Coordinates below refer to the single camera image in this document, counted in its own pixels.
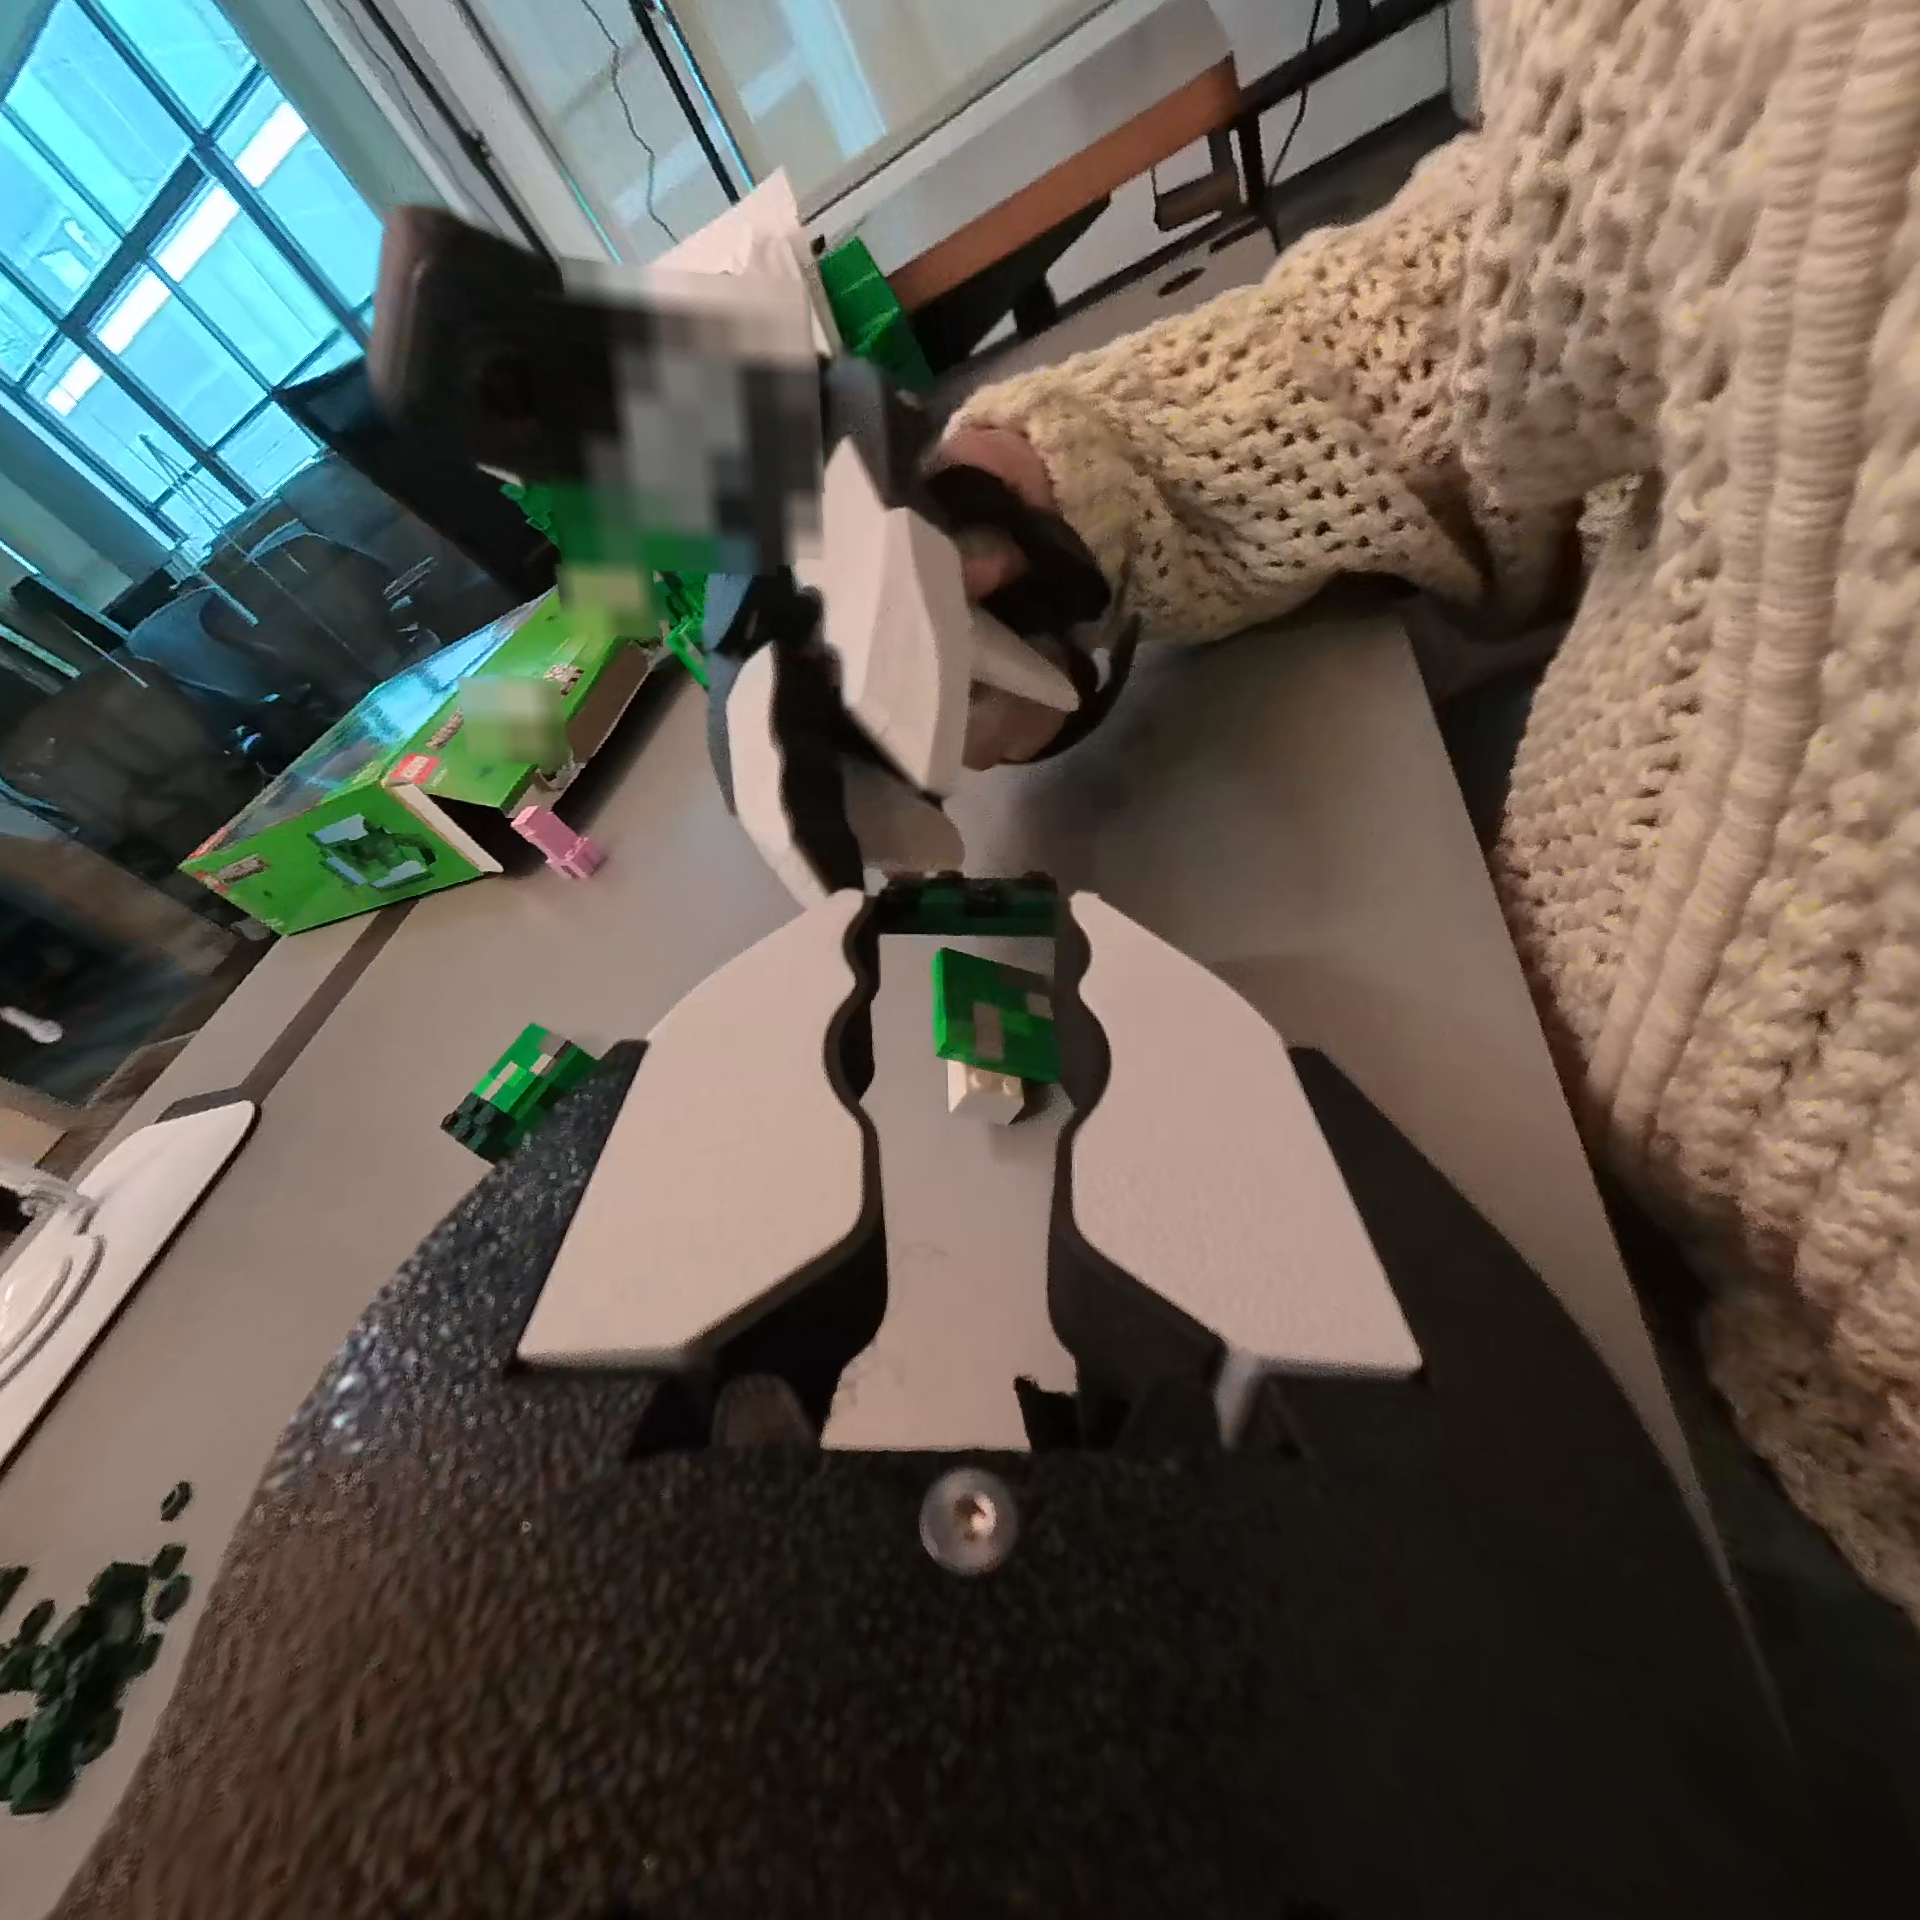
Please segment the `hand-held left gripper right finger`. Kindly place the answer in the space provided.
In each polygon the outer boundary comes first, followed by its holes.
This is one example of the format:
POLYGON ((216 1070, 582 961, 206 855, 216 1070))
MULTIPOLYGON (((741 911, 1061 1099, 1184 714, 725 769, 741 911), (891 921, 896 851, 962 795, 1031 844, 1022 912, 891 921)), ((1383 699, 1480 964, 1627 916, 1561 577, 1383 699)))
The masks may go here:
POLYGON ((1234 1449, 1270 1383, 1415 1383, 1424 1356, 1281 1031, 1097 894, 1055 940, 1064 1128, 1048 1440, 1234 1449))

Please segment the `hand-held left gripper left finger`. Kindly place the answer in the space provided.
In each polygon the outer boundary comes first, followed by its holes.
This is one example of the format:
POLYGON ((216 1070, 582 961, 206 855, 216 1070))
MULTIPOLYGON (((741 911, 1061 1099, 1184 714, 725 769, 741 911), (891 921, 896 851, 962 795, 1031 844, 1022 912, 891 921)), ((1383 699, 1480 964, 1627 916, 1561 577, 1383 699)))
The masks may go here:
POLYGON ((650 1388, 640 1452, 818 1452, 881 1330, 873 908, 803 911, 640 1044, 513 1359, 650 1388))

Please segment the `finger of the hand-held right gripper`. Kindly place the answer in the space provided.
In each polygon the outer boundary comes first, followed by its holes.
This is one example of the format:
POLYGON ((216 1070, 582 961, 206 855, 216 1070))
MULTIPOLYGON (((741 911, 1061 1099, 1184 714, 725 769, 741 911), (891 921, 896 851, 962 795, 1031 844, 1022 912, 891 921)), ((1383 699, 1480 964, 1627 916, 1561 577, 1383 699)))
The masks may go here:
POLYGON ((864 890, 849 818, 855 732, 821 596, 795 578, 712 578, 707 742, 727 810, 800 904, 864 890))
POLYGON ((850 440, 824 472, 818 594, 845 706, 905 782, 951 795, 969 724, 962 563, 930 519, 883 504, 850 440))

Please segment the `dark green lego assembly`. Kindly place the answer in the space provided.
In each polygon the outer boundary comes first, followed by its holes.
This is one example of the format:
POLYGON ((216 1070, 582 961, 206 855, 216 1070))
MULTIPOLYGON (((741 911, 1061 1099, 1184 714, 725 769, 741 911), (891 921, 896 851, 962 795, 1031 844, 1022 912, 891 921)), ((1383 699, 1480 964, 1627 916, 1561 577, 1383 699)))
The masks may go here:
POLYGON ((975 878, 942 871, 887 881, 871 904, 881 937, 1048 940, 1064 896, 1048 876, 975 878))

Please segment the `green and grey lego panel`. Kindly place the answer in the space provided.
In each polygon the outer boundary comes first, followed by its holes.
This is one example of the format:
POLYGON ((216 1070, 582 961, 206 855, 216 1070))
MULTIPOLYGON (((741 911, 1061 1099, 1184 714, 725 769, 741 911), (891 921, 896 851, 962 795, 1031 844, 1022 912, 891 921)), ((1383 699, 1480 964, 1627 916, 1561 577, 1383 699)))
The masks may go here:
POLYGON ((1033 1097, 1061 1084, 1061 1042, 1050 983, 982 954, 930 955, 930 1034, 944 1064, 947 1108, 1016 1124, 1033 1097))

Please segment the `person's right forearm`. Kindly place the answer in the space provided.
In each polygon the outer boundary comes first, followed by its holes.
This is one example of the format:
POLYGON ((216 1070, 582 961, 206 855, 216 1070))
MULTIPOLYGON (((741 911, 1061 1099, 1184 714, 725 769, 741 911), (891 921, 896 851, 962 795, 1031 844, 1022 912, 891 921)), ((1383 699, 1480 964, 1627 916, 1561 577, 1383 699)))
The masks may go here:
POLYGON ((1143 641, 1225 641, 1342 578, 1489 608, 1454 404, 1481 160, 1459 136, 1262 282, 977 391, 944 441, 1031 449, 1143 641))

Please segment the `green and black lego block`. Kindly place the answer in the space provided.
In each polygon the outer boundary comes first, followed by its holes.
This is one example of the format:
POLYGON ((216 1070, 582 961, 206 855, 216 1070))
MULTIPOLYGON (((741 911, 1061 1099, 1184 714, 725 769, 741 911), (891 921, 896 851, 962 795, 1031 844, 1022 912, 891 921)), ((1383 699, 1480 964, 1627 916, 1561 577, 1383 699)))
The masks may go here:
POLYGON ((440 1129, 481 1162, 497 1167, 520 1153, 599 1065, 585 1048, 563 1034, 528 1025, 441 1118, 440 1129))

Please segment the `green toy set box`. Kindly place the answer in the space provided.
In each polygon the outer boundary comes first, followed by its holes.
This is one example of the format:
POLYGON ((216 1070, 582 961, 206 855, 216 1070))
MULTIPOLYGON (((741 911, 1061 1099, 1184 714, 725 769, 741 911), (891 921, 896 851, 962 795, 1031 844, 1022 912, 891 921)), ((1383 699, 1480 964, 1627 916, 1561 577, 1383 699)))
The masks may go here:
POLYGON ((672 656, 579 632, 554 592, 378 684, 182 865, 293 937, 538 863, 566 795, 672 656))

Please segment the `pile of dark green lego pieces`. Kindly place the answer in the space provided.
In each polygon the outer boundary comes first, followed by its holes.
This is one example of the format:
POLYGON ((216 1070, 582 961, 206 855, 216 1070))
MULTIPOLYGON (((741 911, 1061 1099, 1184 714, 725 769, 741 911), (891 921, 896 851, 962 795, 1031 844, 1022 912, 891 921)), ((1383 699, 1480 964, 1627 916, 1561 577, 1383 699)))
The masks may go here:
POLYGON ((57 1811, 113 1748, 129 1697, 157 1667, 167 1627, 192 1600, 185 1544, 114 1560, 67 1609, 45 1598, 2 1642, 2 1811, 57 1811))

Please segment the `person's right hand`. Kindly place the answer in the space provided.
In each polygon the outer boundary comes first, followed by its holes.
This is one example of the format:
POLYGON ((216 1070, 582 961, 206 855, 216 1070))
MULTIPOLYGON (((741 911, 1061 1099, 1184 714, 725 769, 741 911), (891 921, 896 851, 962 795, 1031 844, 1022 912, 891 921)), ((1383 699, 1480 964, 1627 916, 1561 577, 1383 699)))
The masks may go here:
POLYGON ((1091 544, 1061 514, 1031 441, 1005 426, 951 423, 925 492, 954 543, 968 601, 1070 684, 1073 706, 975 680, 965 763, 986 772, 1069 753, 1113 711, 1137 658, 1137 623, 1091 544))

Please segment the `white paper bag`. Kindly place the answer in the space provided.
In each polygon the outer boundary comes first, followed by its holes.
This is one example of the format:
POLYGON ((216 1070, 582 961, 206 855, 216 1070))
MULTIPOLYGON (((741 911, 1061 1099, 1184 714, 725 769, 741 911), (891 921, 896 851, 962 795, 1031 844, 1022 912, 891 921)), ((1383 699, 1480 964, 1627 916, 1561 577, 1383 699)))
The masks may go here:
POLYGON ((707 227, 670 247, 654 264, 669 273, 745 282, 793 282, 807 303, 811 342, 824 360, 845 351, 818 264, 800 223, 800 202, 778 168, 707 227))

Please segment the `green plastic crate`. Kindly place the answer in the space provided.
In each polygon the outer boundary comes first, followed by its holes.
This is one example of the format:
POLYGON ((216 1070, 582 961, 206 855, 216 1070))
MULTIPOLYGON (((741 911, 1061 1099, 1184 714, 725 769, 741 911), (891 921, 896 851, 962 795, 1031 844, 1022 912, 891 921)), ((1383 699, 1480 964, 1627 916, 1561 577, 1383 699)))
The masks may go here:
POLYGON ((866 243, 850 235, 837 247, 826 247, 818 240, 814 268, 840 343, 896 384, 925 394, 934 383, 934 371, 922 338, 866 243))

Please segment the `group of black mesh chairs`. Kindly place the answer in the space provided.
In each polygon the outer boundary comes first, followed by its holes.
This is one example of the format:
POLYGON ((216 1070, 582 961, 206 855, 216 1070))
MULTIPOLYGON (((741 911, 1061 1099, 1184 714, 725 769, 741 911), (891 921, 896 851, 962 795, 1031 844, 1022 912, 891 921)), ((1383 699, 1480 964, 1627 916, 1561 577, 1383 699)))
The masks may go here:
POLYGON ((5 810, 170 867, 405 668, 513 603, 329 451, 103 608, 5 582, 5 810))

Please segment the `wood-edged desk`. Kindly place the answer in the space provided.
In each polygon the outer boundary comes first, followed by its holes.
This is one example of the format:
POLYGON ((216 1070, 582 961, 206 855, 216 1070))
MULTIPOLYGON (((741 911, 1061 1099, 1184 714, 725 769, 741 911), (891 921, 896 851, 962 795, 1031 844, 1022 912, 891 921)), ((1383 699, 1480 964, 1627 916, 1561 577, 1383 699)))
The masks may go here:
POLYGON ((816 207, 803 232, 824 255, 862 243, 917 313, 1231 129, 1240 100, 1211 6, 1106 6, 816 207))

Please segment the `person's torso in knitted sweater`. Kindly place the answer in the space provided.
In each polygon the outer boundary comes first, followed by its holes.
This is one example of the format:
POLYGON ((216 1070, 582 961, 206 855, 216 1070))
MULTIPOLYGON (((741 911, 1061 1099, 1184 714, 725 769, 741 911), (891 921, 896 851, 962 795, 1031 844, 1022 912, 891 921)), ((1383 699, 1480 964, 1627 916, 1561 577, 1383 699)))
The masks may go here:
POLYGON ((1496 883, 1745 1440, 1915 1618, 1919 7, 1485 6, 1461 451, 1627 502, 1496 883))

